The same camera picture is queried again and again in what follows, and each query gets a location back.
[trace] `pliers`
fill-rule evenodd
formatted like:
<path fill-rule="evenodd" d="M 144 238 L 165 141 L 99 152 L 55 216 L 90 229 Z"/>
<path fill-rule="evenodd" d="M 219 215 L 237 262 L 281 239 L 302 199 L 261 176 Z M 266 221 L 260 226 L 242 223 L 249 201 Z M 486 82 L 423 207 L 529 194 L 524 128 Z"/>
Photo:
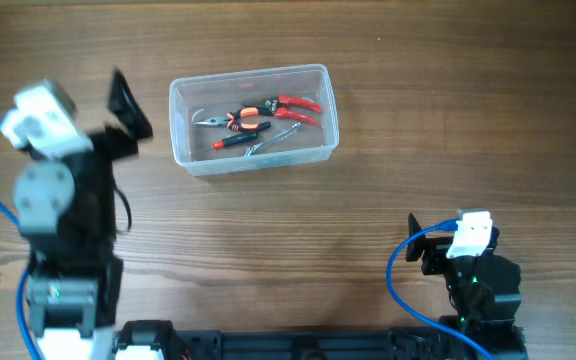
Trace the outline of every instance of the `pliers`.
<path fill-rule="evenodd" d="M 245 108 L 228 113 L 228 117 L 236 121 L 243 117 L 264 115 L 264 116 L 274 116 L 277 119 L 295 119 L 297 121 L 305 122 L 311 125 L 317 126 L 317 121 L 310 116 L 300 114 L 298 112 L 290 111 L 286 109 L 287 106 L 299 106 L 318 113 L 321 112 L 321 106 L 315 104 L 312 101 L 288 96 L 279 95 L 273 96 L 268 99 L 259 101 L 258 103 L 246 105 Z"/>
<path fill-rule="evenodd" d="M 212 144 L 214 150 L 256 140 L 259 137 L 258 132 L 270 128 L 271 125 L 270 121 L 262 122 L 261 124 L 242 124 L 239 121 L 226 116 L 216 116 L 204 121 L 193 122 L 192 124 L 203 126 L 225 126 L 230 130 L 242 132 L 242 134 L 233 135 Z"/>
<path fill-rule="evenodd" d="M 203 126 L 225 126 L 230 130 L 241 131 L 241 132 L 259 132 L 270 128 L 270 121 L 262 122 L 261 124 L 242 124 L 231 117 L 226 116 L 216 116 L 204 121 L 197 121 L 192 123 L 193 125 L 203 125 Z"/>

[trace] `wood grain surface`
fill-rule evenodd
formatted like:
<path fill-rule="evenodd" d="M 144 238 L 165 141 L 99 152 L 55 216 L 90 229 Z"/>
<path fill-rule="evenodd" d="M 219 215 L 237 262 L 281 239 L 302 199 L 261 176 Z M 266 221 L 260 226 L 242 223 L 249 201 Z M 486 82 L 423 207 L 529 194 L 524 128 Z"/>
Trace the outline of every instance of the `wood grain surface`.
<path fill-rule="evenodd" d="M 125 73 L 155 137 L 116 166 L 134 216 L 116 246 L 120 326 L 416 324 L 384 275 L 408 213 L 431 225 L 483 206 L 498 253 L 523 270 L 517 323 L 531 359 L 576 359 L 576 4 L 536 4 L 4 6 L 0 115 L 20 87 L 51 77 L 94 129 L 115 121 L 110 75 Z M 205 178 L 177 166 L 172 80 L 309 63 L 328 67 L 336 95 L 341 143 L 329 161 Z M 27 162 L 0 137 L 9 206 Z M 14 317 L 27 252 L 0 215 L 0 359 L 29 358 Z M 430 317 L 453 313 L 442 278 L 419 266 L 395 263 L 395 287 Z"/>

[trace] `orange-handled pliers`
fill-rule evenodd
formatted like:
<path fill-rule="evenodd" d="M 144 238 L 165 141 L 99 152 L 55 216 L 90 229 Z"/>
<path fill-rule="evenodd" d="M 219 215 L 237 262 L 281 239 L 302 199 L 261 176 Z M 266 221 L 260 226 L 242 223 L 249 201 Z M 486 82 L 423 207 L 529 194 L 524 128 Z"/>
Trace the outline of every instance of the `orange-handled pliers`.
<path fill-rule="evenodd" d="M 232 119 L 230 116 L 216 116 L 204 121 L 197 121 L 193 125 L 203 126 L 225 126 L 230 130 L 241 132 L 259 132 L 270 128 L 270 121 L 262 122 L 261 124 L 242 124 L 241 122 Z"/>
<path fill-rule="evenodd" d="M 264 116 L 274 116 L 278 119 L 294 119 L 315 126 L 319 125 L 317 124 L 317 121 L 311 118 L 310 116 L 286 109 L 287 106 L 299 106 L 320 113 L 321 106 L 315 104 L 312 101 L 288 95 L 279 95 L 279 96 L 273 96 L 268 99 L 264 99 L 255 104 L 251 105 L 244 104 L 244 106 L 245 108 L 241 110 L 228 113 L 228 117 L 231 120 L 237 120 L 242 117 L 264 115 Z"/>

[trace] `screwdriver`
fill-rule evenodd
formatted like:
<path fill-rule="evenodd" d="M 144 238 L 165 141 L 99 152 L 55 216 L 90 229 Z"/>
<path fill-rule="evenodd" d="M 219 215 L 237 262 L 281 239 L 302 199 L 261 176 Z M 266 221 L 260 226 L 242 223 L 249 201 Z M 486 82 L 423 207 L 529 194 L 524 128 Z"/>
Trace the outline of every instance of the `screwdriver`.
<path fill-rule="evenodd" d="M 228 146 L 253 141 L 256 140 L 258 137 L 259 134 L 256 132 L 244 132 L 241 134 L 229 136 L 225 139 L 221 139 L 221 141 L 212 144 L 212 148 L 213 150 L 219 150 Z"/>

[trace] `red-handled pliers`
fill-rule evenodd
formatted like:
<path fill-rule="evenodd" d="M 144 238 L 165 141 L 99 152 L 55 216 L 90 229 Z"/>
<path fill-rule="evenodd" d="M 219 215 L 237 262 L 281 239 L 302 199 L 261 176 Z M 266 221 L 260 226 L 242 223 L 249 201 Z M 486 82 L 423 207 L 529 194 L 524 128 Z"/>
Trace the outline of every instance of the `red-handled pliers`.
<path fill-rule="evenodd" d="M 237 120 L 242 117 L 264 115 L 274 116 L 278 119 L 294 119 L 297 121 L 305 122 L 317 126 L 317 121 L 310 116 L 300 114 L 298 112 L 286 109 L 287 106 L 299 106 L 302 108 L 310 109 L 318 113 L 321 112 L 321 105 L 315 104 L 312 101 L 288 96 L 279 95 L 262 100 L 256 104 L 246 105 L 245 108 L 228 113 L 228 117 L 232 120 Z"/>

